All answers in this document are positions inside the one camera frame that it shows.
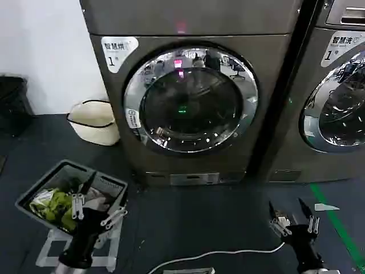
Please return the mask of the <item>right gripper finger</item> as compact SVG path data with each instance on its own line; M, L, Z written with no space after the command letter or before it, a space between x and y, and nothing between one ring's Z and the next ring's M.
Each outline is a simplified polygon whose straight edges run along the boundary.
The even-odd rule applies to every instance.
M289 217L274 209L271 201L269 201L269 215L269 226L278 236L291 235L291 231L287 228L291 224Z
M313 215L310 207L301 198L299 198L298 201L304 216L309 221L307 225L307 232L311 236L317 237L319 232L320 218Z

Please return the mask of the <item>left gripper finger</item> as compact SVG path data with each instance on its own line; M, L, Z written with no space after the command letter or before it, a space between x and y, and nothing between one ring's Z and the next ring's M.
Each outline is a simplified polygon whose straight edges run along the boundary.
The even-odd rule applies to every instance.
M127 213L127 191L123 191L115 200L112 207L107 212L107 217L101 221L100 226L105 230L111 229L115 224L119 222Z
M72 194L72 219L83 220L83 206L85 204L85 196L91 187L94 179L96 177L96 171L94 171L91 176L83 183L82 188L76 194Z

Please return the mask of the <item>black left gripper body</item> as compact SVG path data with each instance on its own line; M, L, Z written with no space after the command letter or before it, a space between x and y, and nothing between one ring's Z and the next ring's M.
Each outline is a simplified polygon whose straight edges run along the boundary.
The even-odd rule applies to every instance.
M108 217L106 212L83 208L84 218L79 220L69 248L59 256L59 262L79 269L92 265L92 252L99 235L104 231L101 222Z

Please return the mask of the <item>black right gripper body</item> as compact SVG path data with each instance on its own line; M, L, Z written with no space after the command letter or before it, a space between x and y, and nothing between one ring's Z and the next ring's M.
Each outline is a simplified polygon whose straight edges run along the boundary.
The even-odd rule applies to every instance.
M286 227L288 233L281 240L292 247L298 260L297 271L304 273L309 270L325 269L321 255L315 250L314 243L317 234L308 232L308 225L297 224Z

